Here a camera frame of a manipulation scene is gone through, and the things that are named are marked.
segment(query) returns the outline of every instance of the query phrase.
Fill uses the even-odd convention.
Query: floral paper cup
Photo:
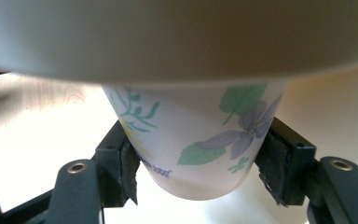
[[[180,198],[209,200],[249,173],[286,84],[104,90],[157,184]]]

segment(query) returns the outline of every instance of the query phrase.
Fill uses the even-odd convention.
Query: cup bottom
[[[187,181],[180,180],[175,177],[167,178],[165,176],[159,175],[156,172],[150,170],[146,167],[148,173],[153,178],[153,180],[165,191],[170,193],[173,196],[178,198],[191,200],[191,201],[207,201],[216,198],[220,198],[229,194],[231,191],[236,189],[243,181],[246,179],[250,172],[250,168],[246,173],[243,174],[242,178],[238,181],[236,185],[231,188],[221,189],[218,183],[216,183],[215,188],[213,186],[192,184]]]

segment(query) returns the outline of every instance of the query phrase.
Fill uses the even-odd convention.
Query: metal bolt
[[[330,164],[338,170],[351,171],[353,169],[353,167],[345,161],[333,160],[330,161]]]
[[[87,165],[85,163],[78,162],[78,163],[75,163],[75,164],[72,164],[71,166],[69,166],[66,171],[70,174],[77,174],[77,173],[80,173],[86,169],[87,169]]]

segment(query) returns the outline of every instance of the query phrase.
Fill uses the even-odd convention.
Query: green leaf print
[[[245,163],[249,160],[249,158],[245,158],[242,157],[239,161],[238,164],[235,164],[233,166],[231,166],[230,168],[228,168],[229,171],[231,171],[232,174],[237,173],[239,170],[243,169],[243,167],[245,167]]]
[[[216,160],[226,153],[225,148],[208,149],[199,148],[195,143],[182,151],[178,165],[202,165]]]
[[[128,120],[132,120],[127,122],[129,129],[136,130],[142,133],[150,133],[150,130],[148,129],[149,127],[157,128],[158,126],[150,122],[150,119],[155,116],[156,111],[159,107],[159,102],[153,103],[152,108],[147,112],[147,110],[145,111],[145,109],[141,106],[136,106],[139,104],[139,101],[141,101],[140,93],[133,93],[132,88],[125,88],[125,91],[126,94],[122,95],[120,91],[116,89],[117,98],[125,108],[125,110],[118,115],[123,119],[127,118]],[[116,102],[114,101],[114,98],[112,97],[110,92],[109,94],[113,100],[115,109],[117,111]]]
[[[229,87],[220,103],[220,110],[229,113],[223,124],[226,124],[234,114],[242,115],[251,111],[260,101],[266,87],[267,83]]]

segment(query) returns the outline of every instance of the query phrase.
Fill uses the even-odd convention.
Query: purple flower print
[[[260,101],[250,112],[240,115],[238,124],[241,131],[226,131],[204,142],[199,148],[218,149],[231,145],[231,159],[237,159],[249,148],[255,138],[261,138],[269,129],[281,96],[275,99],[266,111],[266,102]]]

